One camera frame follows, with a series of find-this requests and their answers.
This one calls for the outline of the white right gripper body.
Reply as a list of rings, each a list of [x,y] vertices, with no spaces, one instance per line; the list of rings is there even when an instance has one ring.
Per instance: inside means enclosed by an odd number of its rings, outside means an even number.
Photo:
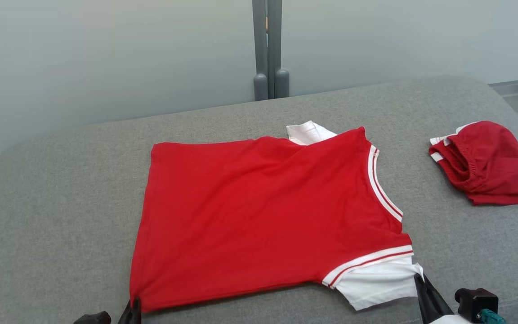
[[[430,322],[430,324],[471,324],[461,315],[444,315]]]

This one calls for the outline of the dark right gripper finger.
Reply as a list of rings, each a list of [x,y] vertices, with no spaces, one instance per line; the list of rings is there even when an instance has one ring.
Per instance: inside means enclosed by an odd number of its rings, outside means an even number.
[[[430,324],[435,320],[435,307],[430,296],[430,285],[426,283],[423,275],[415,274],[415,287],[421,318],[424,324]]]
[[[444,298],[440,295],[438,290],[429,281],[428,277],[423,275],[424,281],[430,285],[430,296],[435,307],[435,320],[444,315],[454,315],[450,306],[446,303]]]

